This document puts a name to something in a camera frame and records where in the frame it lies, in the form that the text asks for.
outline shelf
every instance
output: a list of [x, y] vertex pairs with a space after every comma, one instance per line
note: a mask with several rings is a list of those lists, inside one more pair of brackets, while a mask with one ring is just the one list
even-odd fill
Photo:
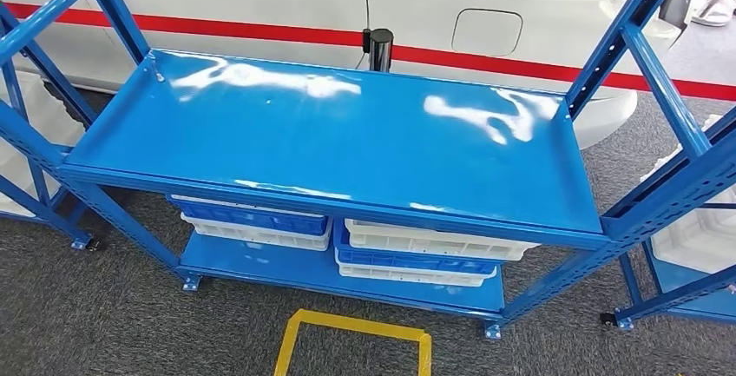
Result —
[[296, 287], [325, 294], [377, 300], [474, 318], [498, 318], [503, 308], [501, 274], [481, 287], [452, 287], [392, 280], [346, 278], [335, 252], [270, 246], [192, 233], [181, 269], [216, 277]]
[[602, 242], [563, 96], [522, 89], [154, 50], [62, 171], [163, 193], [171, 183], [226, 189], [275, 208], [330, 201], [355, 208], [339, 213], [349, 217], [398, 209]]
[[[706, 273], [688, 267], [660, 261], [651, 252], [651, 242], [644, 244], [644, 248], [648, 251], [647, 254], [650, 254], [649, 257], [651, 260], [649, 264], [652, 275], [660, 285], [662, 292], [669, 292], [708, 276]], [[691, 317], [736, 322], [736, 295], [724, 289], [698, 298], [697, 300], [691, 300], [679, 307], [671, 308], [668, 312]]]

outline blue plastic crate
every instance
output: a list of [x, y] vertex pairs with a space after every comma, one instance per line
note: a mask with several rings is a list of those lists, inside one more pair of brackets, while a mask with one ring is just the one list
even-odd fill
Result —
[[350, 245], [350, 232], [345, 227], [345, 220], [342, 218], [336, 218], [332, 223], [332, 240], [337, 249], [338, 261], [355, 265], [407, 267], [437, 270], [439, 272], [490, 275], [502, 263], [501, 261], [443, 254], [417, 254], [355, 248]]
[[166, 198], [181, 208], [181, 212], [190, 218], [231, 222], [309, 235], [322, 235], [327, 227], [327, 217], [324, 215], [300, 214], [241, 204], [226, 205], [203, 200], [182, 200], [172, 195], [167, 195]]

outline top shelf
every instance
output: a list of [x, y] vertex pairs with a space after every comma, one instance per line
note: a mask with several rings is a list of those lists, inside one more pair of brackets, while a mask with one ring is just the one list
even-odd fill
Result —
[[561, 95], [415, 76], [153, 50], [62, 169], [601, 233]]

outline perforated upright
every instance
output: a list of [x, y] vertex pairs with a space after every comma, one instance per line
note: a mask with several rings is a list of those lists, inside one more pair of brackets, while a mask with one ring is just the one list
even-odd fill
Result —
[[[641, 34], [662, 0], [627, 0], [566, 95], [151, 50], [122, 0], [97, 1], [138, 64], [133, 75], [68, 154], [7, 106], [0, 135], [187, 289], [201, 276], [299, 287], [483, 319], [486, 336], [497, 338], [501, 327], [736, 182], [731, 132], [708, 140]], [[20, 24], [8, 17], [0, 58], [36, 48], [32, 37], [73, 2], [51, 0]], [[682, 141], [682, 166], [599, 217], [572, 121], [627, 49]], [[500, 274], [462, 290], [358, 280], [339, 275], [329, 250], [249, 247], [196, 233], [176, 256], [98, 185], [578, 250], [504, 305]]]

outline shelf foot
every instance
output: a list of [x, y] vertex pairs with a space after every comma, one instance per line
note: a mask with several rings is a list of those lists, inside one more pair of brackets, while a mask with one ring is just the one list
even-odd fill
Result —
[[501, 327], [493, 321], [485, 321], [485, 338], [489, 340], [501, 339]]
[[192, 275], [184, 280], [184, 289], [187, 292], [196, 292], [200, 287], [201, 276]]
[[90, 252], [96, 252], [103, 249], [102, 241], [95, 238], [90, 238], [86, 234], [84, 238], [77, 238], [72, 241], [71, 248], [75, 250], [88, 250]]
[[634, 329], [634, 323], [631, 322], [630, 318], [624, 318], [623, 320], [618, 320], [618, 327], [623, 331], [631, 331]]

